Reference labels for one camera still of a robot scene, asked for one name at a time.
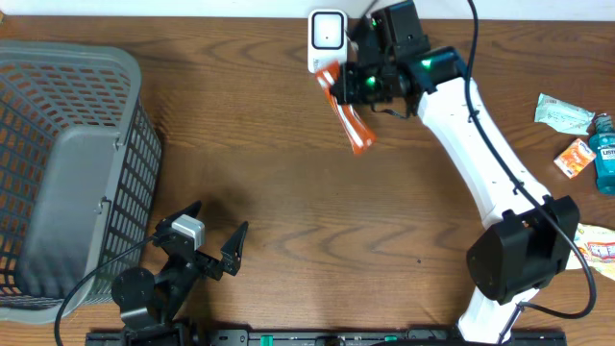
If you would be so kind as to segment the teal wet wipes pack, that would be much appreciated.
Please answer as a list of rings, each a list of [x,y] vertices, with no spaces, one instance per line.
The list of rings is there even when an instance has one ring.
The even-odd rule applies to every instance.
[[[544,123],[559,133],[587,136],[595,114],[541,93],[538,98],[534,121]]]

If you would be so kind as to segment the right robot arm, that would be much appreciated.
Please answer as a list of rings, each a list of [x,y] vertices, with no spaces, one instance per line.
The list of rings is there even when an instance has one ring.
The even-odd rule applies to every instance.
[[[473,63],[454,47],[432,48],[415,5],[405,1],[366,13],[350,31],[350,62],[318,72],[333,110],[360,153],[375,141],[357,106],[388,111],[397,98],[438,139],[469,188],[483,234],[466,262],[475,290],[455,328],[456,345],[561,345],[561,335],[517,333],[514,324],[534,296],[576,253],[579,211],[554,198],[517,158],[484,106]]]

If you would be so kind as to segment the red chocolate bar wrapper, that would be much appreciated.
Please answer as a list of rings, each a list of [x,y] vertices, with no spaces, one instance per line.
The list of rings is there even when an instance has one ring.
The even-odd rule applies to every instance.
[[[361,155],[376,142],[377,138],[352,105],[339,104],[332,94],[334,83],[340,79],[340,63],[338,61],[329,63],[315,73],[315,78],[349,139],[353,153],[356,156]]]

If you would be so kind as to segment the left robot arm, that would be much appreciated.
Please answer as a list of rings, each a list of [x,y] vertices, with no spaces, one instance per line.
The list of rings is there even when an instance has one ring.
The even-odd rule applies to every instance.
[[[175,320],[192,287],[202,279],[218,281],[239,271],[249,223],[240,224],[216,259],[200,251],[206,239],[205,225],[196,218],[201,207],[196,201],[155,227],[153,244],[168,256],[159,273],[135,267],[114,279],[111,297],[125,324],[122,345],[193,345],[190,326]]]

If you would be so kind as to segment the yellow snack package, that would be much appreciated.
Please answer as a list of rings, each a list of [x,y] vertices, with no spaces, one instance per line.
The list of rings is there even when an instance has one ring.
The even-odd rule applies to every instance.
[[[578,224],[574,242],[588,265],[614,280],[615,232],[593,225]]]

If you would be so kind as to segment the orange tissue pack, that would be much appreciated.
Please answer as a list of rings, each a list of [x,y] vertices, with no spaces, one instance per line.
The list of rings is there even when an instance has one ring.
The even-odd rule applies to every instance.
[[[566,177],[573,179],[592,163],[596,156],[583,140],[577,138],[553,160],[553,163]]]

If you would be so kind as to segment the blue liquid bottle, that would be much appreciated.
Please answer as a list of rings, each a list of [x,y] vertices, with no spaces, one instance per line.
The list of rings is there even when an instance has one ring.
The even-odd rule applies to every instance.
[[[595,119],[595,134],[589,139],[589,146],[596,154],[597,187],[600,193],[614,194],[614,123],[606,114]]]

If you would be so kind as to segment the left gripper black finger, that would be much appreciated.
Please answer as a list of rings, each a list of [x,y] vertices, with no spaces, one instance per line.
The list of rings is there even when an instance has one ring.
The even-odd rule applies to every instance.
[[[240,267],[244,241],[249,222],[244,221],[221,248],[222,262],[226,267]]]
[[[163,218],[159,222],[158,230],[160,231],[166,228],[170,228],[172,226],[172,223],[182,215],[188,215],[192,218],[195,218],[198,215],[201,207],[202,207],[202,202],[200,200],[197,200],[194,203],[187,206],[186,208],[172,213],[171,215]]]

